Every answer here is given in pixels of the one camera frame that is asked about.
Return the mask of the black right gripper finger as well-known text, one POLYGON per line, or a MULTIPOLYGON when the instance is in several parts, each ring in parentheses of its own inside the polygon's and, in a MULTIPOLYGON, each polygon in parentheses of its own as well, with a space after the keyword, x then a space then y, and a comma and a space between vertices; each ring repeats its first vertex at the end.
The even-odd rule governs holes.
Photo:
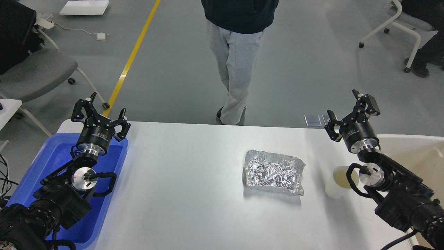
POLYGON ((351 118, 354 122, 368 122, 371 117, 379 116, 381 111, 372 95, 362 94, 357 90, 352 90, 356 98, 356 104, 351 112, 351 118))
POLYGON ((335 131, 335 127, 346 127, 347 122, 338 120, 332 110, 327 110, 327 115, 329 120, 325 125, 325 130, 331 140, 340 142, 342 139, 342 135, 335 131))

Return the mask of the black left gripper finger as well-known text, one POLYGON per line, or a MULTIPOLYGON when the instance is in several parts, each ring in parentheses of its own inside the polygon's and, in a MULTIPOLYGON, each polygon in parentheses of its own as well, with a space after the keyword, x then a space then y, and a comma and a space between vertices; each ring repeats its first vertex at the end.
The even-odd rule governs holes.
POLYGON ((82 122, 86 123, 88 118, 94 118, 95 121, 98 121, 99 114, 97 110, 93 106, 93 101, 97 95, 97 92, 93 92, 89 98, 85 100, 79 99, 74 105, 74 109, 71 115, 72 122, 82 122))
POLYGON ((127 121, 125 117, 126 111, 127 109, 123 108, 120 111, 118 119, 110 122, 110 127, 112 128, 111 130, 114 131, 112 136, 116 141, 122 141, 123 139, 125 139, 131 127, 131 124, 127 121), (121 130, 119 132, 116 132, 116 126, 121 126, 121 130))

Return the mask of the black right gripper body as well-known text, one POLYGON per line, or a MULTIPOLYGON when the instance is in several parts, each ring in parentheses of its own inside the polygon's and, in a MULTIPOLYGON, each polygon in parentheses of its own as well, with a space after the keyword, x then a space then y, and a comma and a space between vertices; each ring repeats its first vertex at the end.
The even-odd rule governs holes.
POLYGON ((344 139, 347 150, 358 154, 363 149, 376 148, 379 146, 379 138, 370 125, 368 118, 362 121, 349 120, 340 126, 339 133, 344 139))

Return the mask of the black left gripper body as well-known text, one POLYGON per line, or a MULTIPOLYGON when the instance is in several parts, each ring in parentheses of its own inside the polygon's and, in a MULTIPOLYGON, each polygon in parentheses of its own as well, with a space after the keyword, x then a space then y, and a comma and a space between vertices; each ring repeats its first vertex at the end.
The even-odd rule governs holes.
POLYGON ((82 152, 91 151, 94 155, 103 156, 108 152, 115 130, 107 117, 86 118, 80 137, 76 143, 77 149, 82 152))

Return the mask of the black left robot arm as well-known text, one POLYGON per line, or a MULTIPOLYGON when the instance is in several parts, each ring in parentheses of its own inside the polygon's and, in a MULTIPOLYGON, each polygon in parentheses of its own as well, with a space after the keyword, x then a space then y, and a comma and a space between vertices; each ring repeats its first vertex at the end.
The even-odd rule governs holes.
POLYGON ((113 191, 117 174, 96 172, 93 167, 108 153, 113 138, 126 138, 131 125, 125 108, 116 120, 98 114, 95 97, 94 92, 74 105, 71 121, 81 122, 83 129, 71 148, 72 159, 40 181, 29 206, 14 203, 1 210, 2 250, 75 250, 73 241, 57 239, 57 233, 70 229, 92 210, 91 198, 113 191))

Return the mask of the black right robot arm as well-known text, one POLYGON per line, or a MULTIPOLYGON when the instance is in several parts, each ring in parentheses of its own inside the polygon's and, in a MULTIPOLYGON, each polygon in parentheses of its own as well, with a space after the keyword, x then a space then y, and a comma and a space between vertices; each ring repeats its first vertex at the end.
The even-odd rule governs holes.
POLYGON ((432 199, 434 191, 423 179, 381 151, 379 138, 369 118, 380 115, 375 98, 352 90, 356 99, 350 114, 341 120, 328 110, 325 130, 329 138, 344 140, 347 150, 356 154, 362 165, 352 163, 346 171, 351 189, 358 195, 371 198, 377 206, 375 214, 391 227, 405 232, 383 247, 394 245, 420 233, 431 249, 444 248, 443 207, 439 199, 432 199))

